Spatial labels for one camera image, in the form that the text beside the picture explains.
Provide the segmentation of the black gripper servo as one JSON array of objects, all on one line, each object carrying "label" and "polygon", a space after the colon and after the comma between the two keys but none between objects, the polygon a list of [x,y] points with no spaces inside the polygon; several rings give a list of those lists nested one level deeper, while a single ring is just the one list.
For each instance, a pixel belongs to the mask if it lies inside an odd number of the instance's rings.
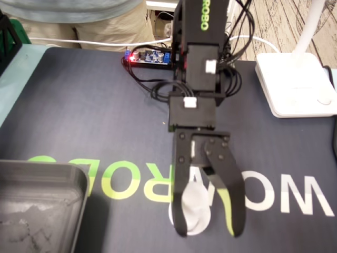
[{"label": "black gripper servo", "polygon": [[222,200],[229,233],[235,238],[243,233],[246,221],[245,183],[229,148],[229,140],[229,132],[184,128],[175,131],[171,207],[173,225],[181,237],[187,236],[182,196],[189,182],[190,166],[205,167],[205,174]]}]

